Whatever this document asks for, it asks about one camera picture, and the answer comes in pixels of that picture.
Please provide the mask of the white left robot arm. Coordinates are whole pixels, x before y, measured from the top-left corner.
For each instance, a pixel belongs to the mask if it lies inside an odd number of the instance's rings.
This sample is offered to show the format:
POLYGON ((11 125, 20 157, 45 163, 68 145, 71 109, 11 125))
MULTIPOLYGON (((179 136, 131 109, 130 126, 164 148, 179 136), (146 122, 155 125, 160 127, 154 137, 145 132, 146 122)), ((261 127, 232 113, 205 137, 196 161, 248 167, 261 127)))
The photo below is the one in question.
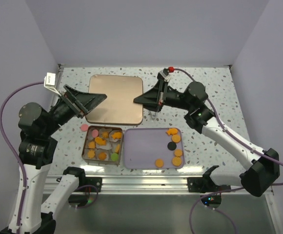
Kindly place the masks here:
POLYGON ((53 234, 57 216, 73 192, 85 188, 100 192, 96 184, 88 183, 84 169, 67 167, 58 186, 46 201, 42 201, 58 143, 52 135, 71 118, 86 116, 107 98, 105 94, 85 93, 68 85, 64 88, 66 91, 58 93, 59 100, 50 111, 35 102, 21 107, 18 150, 11 145, 2 124, 6 100, 0 108, 0 131, 17 159, 20 171, 15 210, 8 226, 0 231, 2 234, 53 234))

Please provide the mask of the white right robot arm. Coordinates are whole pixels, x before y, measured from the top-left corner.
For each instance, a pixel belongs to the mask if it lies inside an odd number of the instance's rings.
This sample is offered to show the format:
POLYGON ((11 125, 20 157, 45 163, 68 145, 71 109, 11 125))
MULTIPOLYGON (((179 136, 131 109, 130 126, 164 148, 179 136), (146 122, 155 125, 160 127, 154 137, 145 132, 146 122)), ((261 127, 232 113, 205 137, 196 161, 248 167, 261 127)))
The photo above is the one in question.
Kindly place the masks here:
POLYGON ((218 166, 212 166, 202 175, 200 192, 214 191, 221 186, 240 186, 260 197, 280 176, 279 154, 246 141, 223 124, 215 109, 206 106, 208 94, 202 83, 193 80, 183 92, 169 86, 172 72, 172 67, 161 70, 157 83, 133 102, 153 112, 160 112, 165 105, 186 110, 184 119, 191 129, 221 145, 243 166, 245 171, 239 175, 222 173, 218 166))

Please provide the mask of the orange round patterned cookie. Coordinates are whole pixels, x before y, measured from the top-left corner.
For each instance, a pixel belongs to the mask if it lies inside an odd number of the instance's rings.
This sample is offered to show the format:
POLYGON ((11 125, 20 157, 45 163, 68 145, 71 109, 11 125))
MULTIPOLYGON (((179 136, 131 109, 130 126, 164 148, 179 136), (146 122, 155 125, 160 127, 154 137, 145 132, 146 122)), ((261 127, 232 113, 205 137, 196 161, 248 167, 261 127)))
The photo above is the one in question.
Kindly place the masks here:
POLYGON ((115 147, 115 153, 116 154, 118 154, 119 153, 119 151, 120 151, 120 147, 121 147, 121 145, 120 144, 118 144, 116 147, 115 147))

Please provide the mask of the rose gold tin lid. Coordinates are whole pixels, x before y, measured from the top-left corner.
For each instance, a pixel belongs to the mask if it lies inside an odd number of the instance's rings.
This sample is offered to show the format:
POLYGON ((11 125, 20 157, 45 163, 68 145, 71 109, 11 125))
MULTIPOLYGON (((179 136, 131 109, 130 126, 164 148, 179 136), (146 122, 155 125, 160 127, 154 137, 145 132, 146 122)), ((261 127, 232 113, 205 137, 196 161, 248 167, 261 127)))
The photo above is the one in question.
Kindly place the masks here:
POLYGON ((105 99, 86 120, 92 124, 139 125, 143 119, 143 107, 133 102, 143 94, 140 77, 93 75, 89 81, 89 92, 106 94, 105 99))

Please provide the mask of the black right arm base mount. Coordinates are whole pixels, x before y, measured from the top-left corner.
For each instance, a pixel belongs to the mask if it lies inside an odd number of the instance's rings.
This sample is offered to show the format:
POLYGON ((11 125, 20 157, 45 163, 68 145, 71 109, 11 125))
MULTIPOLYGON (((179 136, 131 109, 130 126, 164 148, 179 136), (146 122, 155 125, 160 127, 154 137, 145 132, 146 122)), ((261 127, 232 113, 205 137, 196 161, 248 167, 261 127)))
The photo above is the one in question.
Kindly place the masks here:
POLYGON ((216 185, 211 179, 203 177, 188 177, 187 187, 190 193, 212 193, 231 189, 229 185, 216 185))

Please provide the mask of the orange swirl cookie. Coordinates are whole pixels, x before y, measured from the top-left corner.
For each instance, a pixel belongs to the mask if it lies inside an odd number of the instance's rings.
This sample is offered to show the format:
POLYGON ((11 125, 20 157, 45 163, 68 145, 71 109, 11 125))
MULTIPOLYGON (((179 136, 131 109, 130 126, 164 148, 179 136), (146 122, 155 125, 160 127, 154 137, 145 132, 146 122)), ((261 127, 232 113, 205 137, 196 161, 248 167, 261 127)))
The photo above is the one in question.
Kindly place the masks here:
POLYGON ((109 138, 109 132, 107 132, 107 131, 102 132, 101 137, 102 138, 109 138))

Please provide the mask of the green round cookie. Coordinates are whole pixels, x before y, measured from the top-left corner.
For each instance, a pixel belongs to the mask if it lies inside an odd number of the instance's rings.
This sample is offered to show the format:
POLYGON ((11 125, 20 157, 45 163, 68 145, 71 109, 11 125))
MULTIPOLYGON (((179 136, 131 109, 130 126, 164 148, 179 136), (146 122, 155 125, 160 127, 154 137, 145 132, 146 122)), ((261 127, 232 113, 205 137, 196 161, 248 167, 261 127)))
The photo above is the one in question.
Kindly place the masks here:
POLYGON ((117 153, 112 153, 111 156, 110 156, 110 159, 113 161, 113 162, 117 162, 119 160, 119 154, 117 153))

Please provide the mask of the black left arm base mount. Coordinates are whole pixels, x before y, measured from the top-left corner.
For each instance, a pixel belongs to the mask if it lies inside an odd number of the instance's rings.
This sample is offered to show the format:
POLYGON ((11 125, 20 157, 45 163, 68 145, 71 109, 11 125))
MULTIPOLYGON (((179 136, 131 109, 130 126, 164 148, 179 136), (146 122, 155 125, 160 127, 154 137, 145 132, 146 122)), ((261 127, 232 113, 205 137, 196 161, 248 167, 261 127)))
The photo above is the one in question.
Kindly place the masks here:
POLYGON ((85 190, 89 193, 101 192, 102 177, 86 177, 85 190))

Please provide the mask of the orange rosette cookie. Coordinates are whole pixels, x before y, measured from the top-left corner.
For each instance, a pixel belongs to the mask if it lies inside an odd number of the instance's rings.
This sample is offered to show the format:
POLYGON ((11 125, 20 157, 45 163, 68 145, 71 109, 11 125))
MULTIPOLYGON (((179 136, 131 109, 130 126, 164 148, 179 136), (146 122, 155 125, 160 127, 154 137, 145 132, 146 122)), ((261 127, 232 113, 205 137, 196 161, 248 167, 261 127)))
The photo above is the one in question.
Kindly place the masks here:
POLYGON ((106 160, 107 159, 107 153, 106 152, 101 152, 98 155, 99 160, 106 160))

